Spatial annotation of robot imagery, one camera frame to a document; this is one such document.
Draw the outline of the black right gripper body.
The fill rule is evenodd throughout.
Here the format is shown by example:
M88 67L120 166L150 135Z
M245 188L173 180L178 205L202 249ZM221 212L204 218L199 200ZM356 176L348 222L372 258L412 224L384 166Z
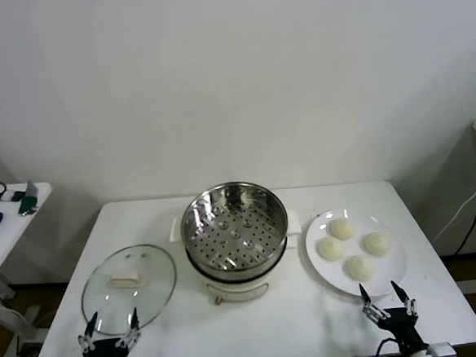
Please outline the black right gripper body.
M393 334L403 357L410 357L418 351L426 350L428 344L421 339L415 329L418 320L416 315L409 315L404 307L389 308L384 312L389 316L379 320L379 328Z

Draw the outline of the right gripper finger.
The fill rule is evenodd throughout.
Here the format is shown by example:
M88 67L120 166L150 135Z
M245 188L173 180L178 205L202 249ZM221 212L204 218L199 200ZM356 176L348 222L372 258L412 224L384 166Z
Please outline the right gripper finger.
M417 316L416 299L410 298L406 291L393 280L390 282L399 300L403 303L408 316Z
M366 317L371 320L375 325L378 325L380 322L386 321L389 319L389 314L374 305L371 297L369 297L366 289L363 285L359 284L360 297L363 301L363 313Z

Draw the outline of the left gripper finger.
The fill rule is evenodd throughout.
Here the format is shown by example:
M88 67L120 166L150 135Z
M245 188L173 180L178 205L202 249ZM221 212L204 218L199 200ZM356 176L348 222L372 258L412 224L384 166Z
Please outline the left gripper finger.
M84 353L90 352L90 350L93 350L95 348L95 344L94 344L94 341L92 341L92 339L95 332L95 325L98 319L97 317L98 317L98 312L95 312L92 315L91 320L86 324L84 334L79 335L77 337L77 342L79 342L82 352Z
M136 307L133 309L133 313L130 317L129 331L119 340L119 347L126 348L127 350L131 350L134 347L141 335Z

